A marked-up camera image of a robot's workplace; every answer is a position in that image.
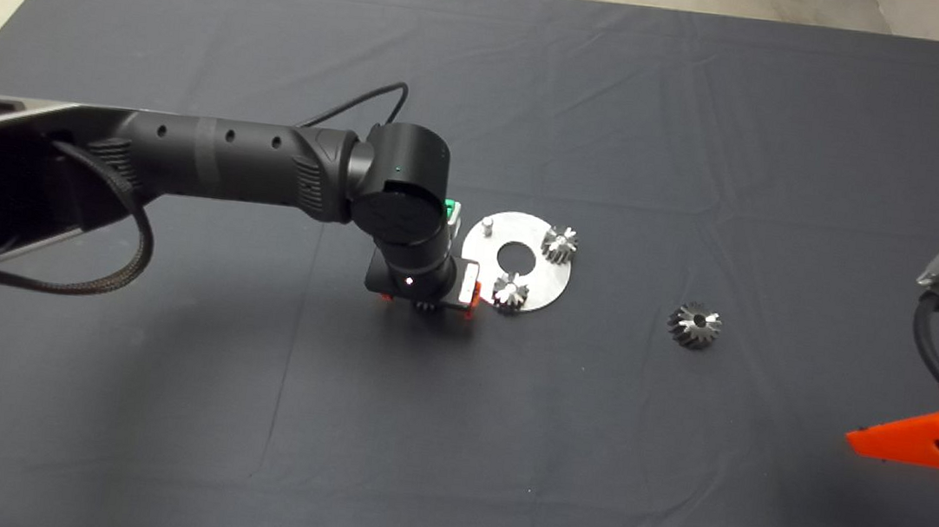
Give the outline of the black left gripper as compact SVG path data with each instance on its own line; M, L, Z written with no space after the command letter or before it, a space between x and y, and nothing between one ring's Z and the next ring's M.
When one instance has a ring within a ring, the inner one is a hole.
M426 308L472 313L481 301L480 268L477 261L450 256L432 271L408 273L389 266L376 249L364 284L386 302L400 299Z

